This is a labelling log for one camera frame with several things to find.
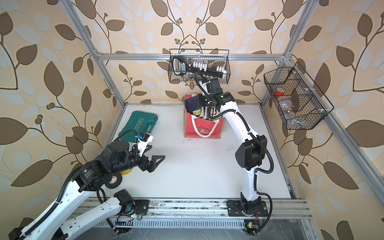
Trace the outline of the red and burlap canvas bag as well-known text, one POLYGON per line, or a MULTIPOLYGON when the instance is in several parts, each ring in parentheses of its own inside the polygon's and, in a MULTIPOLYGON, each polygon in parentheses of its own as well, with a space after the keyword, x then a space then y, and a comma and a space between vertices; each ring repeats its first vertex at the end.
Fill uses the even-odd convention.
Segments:
POLYGON ((224 118, 218 120, 205 120, 191 115, 186 110, 184 103, 184 137, 195 139, 220 139, 223 126, 226 120, 224 118))

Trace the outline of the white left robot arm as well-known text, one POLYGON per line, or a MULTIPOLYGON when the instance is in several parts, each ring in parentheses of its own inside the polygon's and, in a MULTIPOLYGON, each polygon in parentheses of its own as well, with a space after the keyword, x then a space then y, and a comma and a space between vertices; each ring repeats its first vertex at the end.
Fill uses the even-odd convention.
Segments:
POLYGON ((133 197, 127 190, 115 193, 111 198, 78 217, 69 216, 94 193, 101 193, 113 175, 140 168, 153 172, 165 156, 152 156, 145 152, 152 146, 139 142, 132 147, 128 142, 116 140, 107 145, 93 161, 73 170, 66 178, 58 197, 35 220, 9 233, 11 240, 72 240, 99 222, 116 215, 136 210, 133 197))

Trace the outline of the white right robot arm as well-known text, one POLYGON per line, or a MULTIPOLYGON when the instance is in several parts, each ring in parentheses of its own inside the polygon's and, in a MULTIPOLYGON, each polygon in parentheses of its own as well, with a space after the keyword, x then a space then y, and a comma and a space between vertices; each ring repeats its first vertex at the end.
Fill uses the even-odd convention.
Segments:
POLYGON ((258 190, 258 175, 271 174, 275 168, 267 138, 252 129, 232 94, 223 92, 218 78, 207 79, 202 73, 195 73, 194 80, 202 91, 203 106, 208 107, 208 118, 225 118, 240 142, 235 153, 238 165, 245 170, 240 208, 245 216, 254 216, 262 207, 262 196, 270 198, 258 190))

